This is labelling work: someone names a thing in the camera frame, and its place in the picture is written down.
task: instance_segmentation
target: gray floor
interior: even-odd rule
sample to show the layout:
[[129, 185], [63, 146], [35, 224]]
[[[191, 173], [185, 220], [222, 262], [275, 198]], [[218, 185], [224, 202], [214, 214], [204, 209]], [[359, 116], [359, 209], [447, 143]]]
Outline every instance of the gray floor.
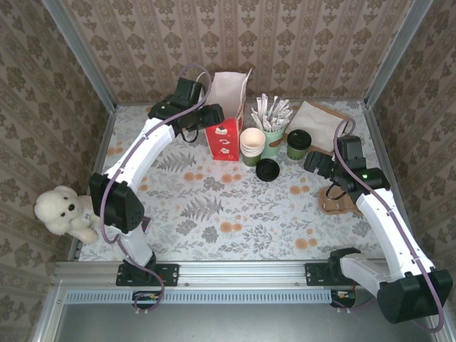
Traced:
[[350, 314], [329, 305], [162, 305], [147, 315], [130, 305], [66, 306], [56, 341], [433, 341], [411, 323], [390, 325], [377, 304]]

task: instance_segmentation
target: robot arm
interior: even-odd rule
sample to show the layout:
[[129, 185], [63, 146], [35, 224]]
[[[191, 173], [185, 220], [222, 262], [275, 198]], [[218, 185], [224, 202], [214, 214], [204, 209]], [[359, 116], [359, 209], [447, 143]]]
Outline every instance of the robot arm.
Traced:
[[141, 227], [144, 206], [136, 195], [145, 173], [177, 135], [183, 136], [183, 130], [196, 130], [198, 134], [198, 130], [224, 120], [222, 108], [217, 104], [192, 111], [199, 103], [202, 89], [201, 83], [180, 78], [175, 94], [152, 107], [149, 120], [121, 159], [104, 175], [94, 173], [89, 180], [93, 211], [100, 216], [105, 196], [104, 225], [116, 233], [116, 238], [109, 241], [102, 227], [103, 238], [111, 244], [119, 241], [133, 264], [146, 266], [153, 257]]
[[[390, 185], [382, 171], [378, 168], [366, 168], [361, 139], [356, 136], [344, 136], [338, 138], [337, 143], [345, 164], [358, 178], [375, 190], [398, 218], [412, 250], [415, 250], [443, 305], [452, 288], [450, 274], [447, 270], [437, 271], [417, 245], [395, 205]], [[339, 185], [351, 197], [353, 203], [356, 203], [377, 236], [388, 264], [388, 267], [381, 267], [367, 260], [357, 249], [341, 249], [331, 252], [328, 259], [328, 267], [333, 277], [352, 279], [365, 287], [377, 297], [383, 315], [391, 323], [435, 315], [437, 306], [417, 265], [417, 258], [413, 258], [410, 253], [390, 215], [391, 212], [387, 212], [376, 196], [356, 182], [337, 158], [332, 160], [328, 155], [310, 152], [304, 169], [313, 172], [316, 167], [319, 175]]]

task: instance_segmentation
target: green coffee cup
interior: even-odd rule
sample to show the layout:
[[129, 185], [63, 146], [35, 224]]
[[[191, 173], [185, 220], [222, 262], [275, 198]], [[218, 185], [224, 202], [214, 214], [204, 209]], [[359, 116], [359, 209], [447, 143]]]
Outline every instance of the green coffee cup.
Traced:
[[261, 159], [261, 153], [255, 157], [247, 157], [244, 154], [242, 154], [242, 161], [244, 162], [245, 165], [247, 166], [257, 166], [257, 163]]
[[305, 130], [293, 130], [286, 139], [288, 147], [286, 154], [292, 160], [300, 160], [307, 153], [307, 149], [312, 143], [312, 138]]
[[263, 131], [264, 135], [266, 136], [266, 144], [264, 146], [264, 151], [261, 154], [262, 158], [272, 158], [276, 157], [280, 152], [280, 143], [282, 141], [282, 137], [284, 136], [285, 128], [282, 128], [278, 132], [265, 132]]

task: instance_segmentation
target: floral tablecloth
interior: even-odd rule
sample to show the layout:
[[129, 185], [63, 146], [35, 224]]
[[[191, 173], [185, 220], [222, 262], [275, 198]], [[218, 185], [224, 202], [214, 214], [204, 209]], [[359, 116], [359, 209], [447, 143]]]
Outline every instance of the floral tablecloth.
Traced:
[[[295, 109], [301, 102], [293, 103]], [[368, 167], [378, 160], [362, 104], [323, 102], [354, 118]], [[119, 107], [104, 170], [114, 165], [136, 138], [150, 106]], [[246, 115], [246, 126], [253, 126]], [[262, 182], [255, 169], [240, 162], [214, 161], [204, 134], [192, 144], [176, 138], [143, 178], [138, 197], [152, 218], [145, 236], [161, 261], [327, 259], [341, 247], [356, 247], [367, 257], [383, 257], [364, 218], [352, 212], [327, 215], [317, 193], [328, 180], [303, 169], [304, 161], [276, 158], [279, 178]], [[80, 261], [122, 260], [117, 246], [101, 238], [84, 245]]]

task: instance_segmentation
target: white teddy bear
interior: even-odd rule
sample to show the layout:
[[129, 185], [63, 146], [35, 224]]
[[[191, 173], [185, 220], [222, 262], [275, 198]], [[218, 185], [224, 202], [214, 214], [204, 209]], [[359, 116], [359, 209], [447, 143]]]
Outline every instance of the white teddy bear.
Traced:
[[36, 200], [35, 215], [54, 234], [69, 233], [84, 244], [93, 244], [98, 235], [89, 228], [100, 222], [93, 213], [90, 196], [78, 196], [76, 191], [63, 185], [41, 194]]

